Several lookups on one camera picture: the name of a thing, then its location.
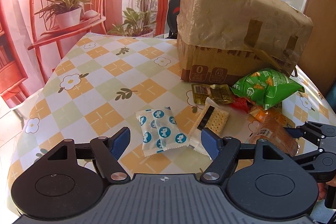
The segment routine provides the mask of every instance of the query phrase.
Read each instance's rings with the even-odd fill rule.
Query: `cardboard box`
[[[181,79],[233,85],[267,67],[291,74],[313,24],[282,0],[181,0]]]
[[[180,35],[177,36],[177,49],[181,79],[186,82],[232,86],[245,75],[270,67],[253,52],[188,45]],[[293,71],[293,64],[278,61],[288,71]]]

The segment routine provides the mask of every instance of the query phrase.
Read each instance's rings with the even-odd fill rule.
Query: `white flower pattern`
[[[94,48],[94,47],[96,47],[96,42],[90,42],[84,45],[84,48]]]
[[[79,74],[74,75],[67,75],[64,77],[62,83],[60,83],[60,87],[64,88],[65,90],[72,89],[75,85],[78,85],[81,82],[79,78]]]
[[[249,125],[248,125],[249,130],[253,133],[253,132],[257,131],[259,125],[260,125],[260,122],[258,122],[257,120],[254,120],[253,122],[249,123]]]
[[[305,107],[305,108],[308,108],[309,110],[312,109],[312,104],[311,102],[308,101],[308,99],[306,97],[300,97],[300,100],[302,102],[302,105]]]
[[[38,118],[29,119],[27,122],[25,132],[26,133],[36,133],[39,130],[39,122],[40,122],[40,119]]]
[[[302,78],[300,75],[298,75],[297,79],[298,79],[301,83],[304,82],[303,78]]]
[[[154,60],[154,63],[158,64],[161,67],[165,67],[168,64],[170,64],[171,61],[169,59],[167,59],[167,58],[164,58],[164,57],[158,57],[157,59]]]
[[[188,105],[190,105],[191,107],[197,107],[197,108],[199,108],[199,109],[203,109],[204,108],[204,105],[196,105],[195,103],[194,103],[194,98],[193,98],[193,91],[192,90],[189,90],[187,93],[186,93],[186,95],[187,95],[187,103],[188,103]]]

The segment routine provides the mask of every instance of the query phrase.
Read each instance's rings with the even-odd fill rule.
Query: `checkered tablecloth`
[[[321,93],[299,68],[298,74],[294,79],[306,93],[287,98],[283,113],[296,125],[307,120],[336,125],[336,116]],[[61,60],[31,111],[12,159],[8,188],[61,140],[87,143],[122,127],[130,128],[131,142],[119,162],[130,175],[205,170],[209,157],[189,147],[144,157],[135,112],[163,106],[171,107],[185,134],[201,110],[193,102],[191,84],[180,80],[175,40],[86,34]],[[245,141],[257,125],[249,114],[232,109],[224,133]],[[303,152],[304,140],[299,144]]]

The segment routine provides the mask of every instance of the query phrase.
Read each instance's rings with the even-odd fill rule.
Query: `white flower pot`
[[[60,29],[65,29],[79,24],[81,8],[77,8],[64,14],[55,15],[55,19]]]
[[[154,37],[154,31],[155,30],[151,30],[149,33],[145,33],[143,35],[139,35],[138,37]]]

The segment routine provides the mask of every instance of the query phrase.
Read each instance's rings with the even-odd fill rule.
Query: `blue and white snack packet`
[[[147,157],[162,152],[161,140],[155,126],[152,110],[142,110],[136,112],[135,115],[140,123],[143,134],[142,151],[144,156]]]
[[[189,138],[181,133],[170,107],[152,109],[163,151],[189,145]]]

